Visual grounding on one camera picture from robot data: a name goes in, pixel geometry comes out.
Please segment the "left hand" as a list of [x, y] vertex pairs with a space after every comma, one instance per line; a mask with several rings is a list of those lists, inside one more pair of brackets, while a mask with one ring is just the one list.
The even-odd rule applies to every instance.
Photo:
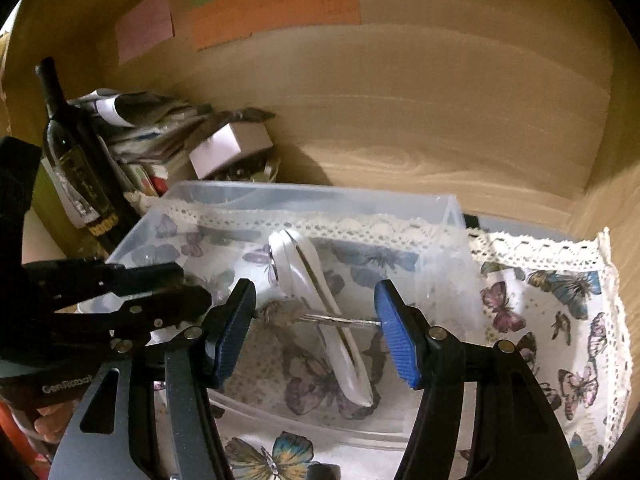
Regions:
[[39, 417], [34, 422], [34, 429], [44, 442], [58, 444], [65, 434], [66, 428], [77, 408], [77, 401], [38, 408]]

